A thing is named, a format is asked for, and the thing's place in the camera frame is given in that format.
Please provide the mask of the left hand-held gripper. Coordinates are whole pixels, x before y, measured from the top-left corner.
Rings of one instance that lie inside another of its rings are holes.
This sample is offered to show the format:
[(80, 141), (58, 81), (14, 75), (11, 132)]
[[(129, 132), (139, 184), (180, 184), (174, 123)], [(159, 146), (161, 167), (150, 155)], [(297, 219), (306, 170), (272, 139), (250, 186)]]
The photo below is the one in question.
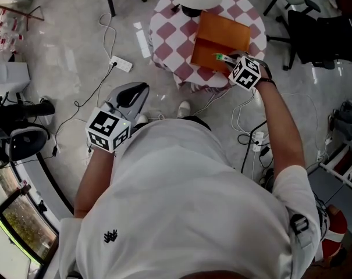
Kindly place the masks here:
[[(94, 108), (86, 124), (88, 142), (107, 152), (115, 151), (131, 137), (136, 117), (150, 92), (145, 82), (127, 83), (116, 87), (101, 107)], [(130, 102), (129, 107), (117, 102)]]

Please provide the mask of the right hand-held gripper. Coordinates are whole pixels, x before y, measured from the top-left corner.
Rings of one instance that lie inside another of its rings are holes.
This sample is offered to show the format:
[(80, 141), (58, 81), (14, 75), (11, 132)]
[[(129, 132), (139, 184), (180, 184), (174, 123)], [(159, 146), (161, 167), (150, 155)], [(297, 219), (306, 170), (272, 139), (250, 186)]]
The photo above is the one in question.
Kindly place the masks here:
[(222, 55), (225, 65), (231, 70), (228, 79), (232, 84), (249, 91), (261, 78), (259, 62), (246, 52), (233, 52), (229, 56)]

